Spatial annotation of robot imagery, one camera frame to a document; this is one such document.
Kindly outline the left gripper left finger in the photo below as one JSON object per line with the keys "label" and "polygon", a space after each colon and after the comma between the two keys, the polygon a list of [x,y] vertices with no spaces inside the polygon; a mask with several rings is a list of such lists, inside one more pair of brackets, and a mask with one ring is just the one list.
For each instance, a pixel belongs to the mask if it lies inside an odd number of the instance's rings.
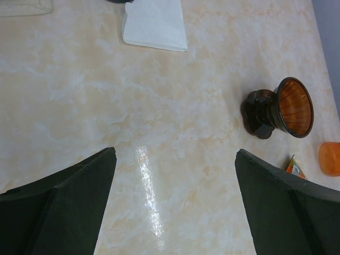
{"label": "left gripper left finger", "polygon": [[1,194],[1,254],[93,254],[116,167],[108,147]]}

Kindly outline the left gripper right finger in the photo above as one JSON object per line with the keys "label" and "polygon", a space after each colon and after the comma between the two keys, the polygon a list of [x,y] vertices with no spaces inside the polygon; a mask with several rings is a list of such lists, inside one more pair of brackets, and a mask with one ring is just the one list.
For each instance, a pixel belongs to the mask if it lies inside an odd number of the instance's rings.
{"label": "left gripper right finger", "polygon": [[244,149],[235,170],[257,254],[339,254],[339,191]]}

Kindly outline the brown coffee dripper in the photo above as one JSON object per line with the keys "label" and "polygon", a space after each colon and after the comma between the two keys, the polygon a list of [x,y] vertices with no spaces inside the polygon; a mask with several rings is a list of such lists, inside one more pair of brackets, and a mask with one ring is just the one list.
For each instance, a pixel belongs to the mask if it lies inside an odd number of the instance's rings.
{"label": "brown coffee dripper", "polygon": [[305,85],[286,77],[274,90],[249,93],[241,104],[245,129],[259,139],[268,139],[275,129],[295,138],[305,138],[312,130],[314,110]]}

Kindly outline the white paper coffee filters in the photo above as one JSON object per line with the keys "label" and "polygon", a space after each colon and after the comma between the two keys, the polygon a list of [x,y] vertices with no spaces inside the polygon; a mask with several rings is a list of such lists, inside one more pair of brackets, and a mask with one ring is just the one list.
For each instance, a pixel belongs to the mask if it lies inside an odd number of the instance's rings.
{"label": "white paper coffee filters", "polygon": [[123,41],[130,45],[185,52],[188,50],[180,1],[125,3]]}

